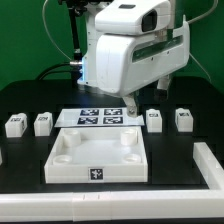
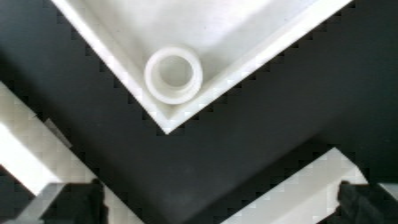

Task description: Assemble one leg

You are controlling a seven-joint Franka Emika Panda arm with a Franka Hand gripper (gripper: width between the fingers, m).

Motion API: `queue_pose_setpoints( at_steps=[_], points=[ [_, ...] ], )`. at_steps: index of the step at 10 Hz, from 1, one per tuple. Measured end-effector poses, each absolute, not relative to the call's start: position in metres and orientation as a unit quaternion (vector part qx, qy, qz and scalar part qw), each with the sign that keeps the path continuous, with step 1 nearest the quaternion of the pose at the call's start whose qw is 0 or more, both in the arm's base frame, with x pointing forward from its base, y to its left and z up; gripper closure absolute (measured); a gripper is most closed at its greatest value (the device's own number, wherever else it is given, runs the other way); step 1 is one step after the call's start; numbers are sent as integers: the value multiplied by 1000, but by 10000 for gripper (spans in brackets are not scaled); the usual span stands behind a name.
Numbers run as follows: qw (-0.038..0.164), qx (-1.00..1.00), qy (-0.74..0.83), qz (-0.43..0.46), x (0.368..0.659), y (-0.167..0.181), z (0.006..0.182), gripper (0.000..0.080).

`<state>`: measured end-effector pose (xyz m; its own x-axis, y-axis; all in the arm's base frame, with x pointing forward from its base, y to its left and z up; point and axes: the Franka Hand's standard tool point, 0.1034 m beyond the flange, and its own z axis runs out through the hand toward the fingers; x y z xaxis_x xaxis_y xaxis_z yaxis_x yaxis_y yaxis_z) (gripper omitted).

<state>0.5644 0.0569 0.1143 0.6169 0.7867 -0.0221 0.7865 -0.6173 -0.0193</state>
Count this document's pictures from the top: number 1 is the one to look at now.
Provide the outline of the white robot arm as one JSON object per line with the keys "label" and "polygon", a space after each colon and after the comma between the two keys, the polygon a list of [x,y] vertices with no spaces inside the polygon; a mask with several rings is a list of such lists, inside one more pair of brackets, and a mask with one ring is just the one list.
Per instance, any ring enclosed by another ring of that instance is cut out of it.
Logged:
{"label": "white robot arm", "polygon": [[89,3],[79,86],[123,99],[135,117],[135,92],[153,82],[167,90],[171,74],[188,62],[189,24],[175,21],[176,9],[176,0]]}

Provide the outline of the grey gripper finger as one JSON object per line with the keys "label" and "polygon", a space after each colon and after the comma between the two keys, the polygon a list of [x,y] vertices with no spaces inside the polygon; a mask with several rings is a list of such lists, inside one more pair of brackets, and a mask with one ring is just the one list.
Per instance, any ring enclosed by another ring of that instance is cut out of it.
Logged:
{"label": "grey gripper finger", "polygon": [[127,115],[129,117],[136,117],[137,116],[137,105],[135,102],[135,95],[133,93],[124,96],[123,101],[127,107]]}
{"label": "grey gripper finger", "polygon": [[154,97],[157,101],[166,101],[168,99],[171,81],[172,77],[170,75],[164,76],[158,80],[157,87],[154,91]]}

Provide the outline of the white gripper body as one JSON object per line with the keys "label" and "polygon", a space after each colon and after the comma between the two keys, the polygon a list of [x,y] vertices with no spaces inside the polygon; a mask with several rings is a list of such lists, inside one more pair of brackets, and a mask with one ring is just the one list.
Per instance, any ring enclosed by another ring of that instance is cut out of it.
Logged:
{"label": "white gripper body", "polygon": [[189,59],[189,25],[142,35],[101,32],[96,47],[97,85],[124,97],[184,67]]}

